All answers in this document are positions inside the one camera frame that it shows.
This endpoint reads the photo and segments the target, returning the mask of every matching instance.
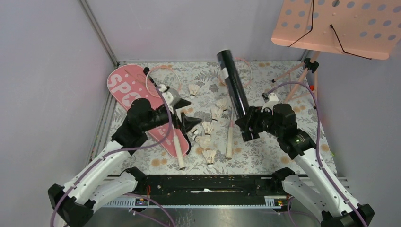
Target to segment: racket handle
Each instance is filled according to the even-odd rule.
[[[231,149],[231,145],[233,142],[233,127],[228,128],[228,137],[227,137],[227,147],[226,147],[226,159],[230,160],[231,155],[233,153]]]
[[[175,153],[177,155],[178,167],[180,168],[180,170],[183,170],[183,169],[185,169],[183,152],[181,151],[180,141],[178,140],[178,136],[176,135],[175,132],[174,132],[174,136],[173,136],[173,143],[174,143],[174,147],[175,147]]]

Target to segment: gray floor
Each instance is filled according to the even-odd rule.
[[[308,212],[297,201],[294,210]],[[291,227],[287,214],[277,215],[269,209],[168,209],[178,227]],[[167,223],[168,217],[160,209],[147,209],[143,214]],[[293,214],[299,227],[320,226],[316,220],[304,215]],[[101,208],[86,227],[159,227],[151,220],[133,216],[123,208]]]

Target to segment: leaf pattern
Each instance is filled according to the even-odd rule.
[[[244,88],[248,98],[249,105],[262,106],[264,101],[262,93],[270,90],[281,82],[288,81],[288,77],[272,83],[271,80],[288,69],[299,64],[297,61],[273,61],[273,62],[250,62],[253,71],[253,80],[248,87]],[[227,87],[221,85],[217,78],[219,65],[216,62],[163,62],[163,63],[138,63],[142,67],[153,68],[155,66],[172,66],[172,68],[180,75],[182,87],[180,95],[188,99],[188,85],[197,84],[200,86],[198,95],[191,100],[192,104],[186,107],[189,116],[200,117],[204,121],[211,121],[210,108],[215,102],[221,98],[227,97]],[[292,80],[299,77],[301,70],[292,73]],[[281,87],[276,90],[280,100],[284,100],[288,92],[289,86]],[[300,88],[295,96],[305,92]],[[296,111],[296,120],[298,127],[311,135],[316,140],[316,110],[313,109],[313,101],[310,96],[291,100],[289,104]],[[189,155],[184,157],[187,168],[184,171],[178,171],[177,160],[171,157],[161,146],[153,147],[147,150],[138,150],[132,158],[124,160],[111,173],[113,175],[120,174],[124,169],[136,166],[146,174],[166,174],[166,175],[215,175],[215,174],[271,174],[272,172],[284,167],[290,167],[297,174],[305,172],[292,161],[286,153],[284,153],[277,143],[276,139],[265,132],[260,133],[260,139],[252,140],[244,143],[240,135],[238,127],[234,127],[233,132],[233,158],[226,159],[226,142],[227,131],[229,125],[230,111],[223,114],[222,118],[214,125],[212,134],[211,148],[216,149],[214,165],[212,169],[207,168],[206,160],[201,152],[197,152],[198,145],[190,139],[192,150]],[[115,133],[122,124],[127,112],[119,104],[114,110],[111,128],[109,130],[108,139]],[[155,143],[155,140],[149,136],[145,145]],[[321,155],[330,170],[337,173],[336,167],[331,155],[331,151],[327,144],[327,140],[323,129],[321,130]]]

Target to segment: white shuttlecock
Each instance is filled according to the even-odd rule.
[[[203,149],[207,149],[210,146],[210,138],[207,136],[193,136],[192,139]]]
[[[209,149],[203,150],[202,154],[206,159],[206,163],[208,164],[208,168],[209,169],[213,168],[214,156],[216,155],[216,150],[209,150]]]
[[[198,93],[200,87],[198,85],[196,85],[196,84],[190,84],[188,86],[188,89],[189,89],[189,94],[190,94],[189,98],[190,99],[194,99],[195,95]]]
[[[222,98],[217,100],[216,105],[223,110],[223,113],[228,112],[228,98]]]
[[[223,110],[218,107],[215,107],[215,106],[211,108],[211,112],[212,112],[212,122],[213,123],[217,122],[217,120],[223,114]]]
[[[199,135],[199,130],[198,130],[197,127],[193,127],[193,128],[190,130],[190,132],[191,132],[192,134],[194,134],[194,135]]]
[[[202,122],[203,129],[205,130],[205,136],[210,138],[210,135],[213,131],[213,123],[210,122]]]

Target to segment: white stick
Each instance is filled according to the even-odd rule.
[[[228,128],[228,137],[227,137],[227,146],[226,146],[226,159],[230,160],[231,155],[233,153],[231,144],[233,142],[233,129],[234,129],[234,122],[233,122],[233,117],[234,117],[234,110],[231,110],[231,119],[230,119],[230,126]]]
[[[178,136],[175,133],[174,129],[173,129],[173,132],[174,132],[173,143],[174,143],[174,147],[175,147],[175,153],[177,155],[178,167],[180,168],[180,170],[183,170],[183,169],[185,169],[183,152],[181,151],[180,141],[179,141]]]

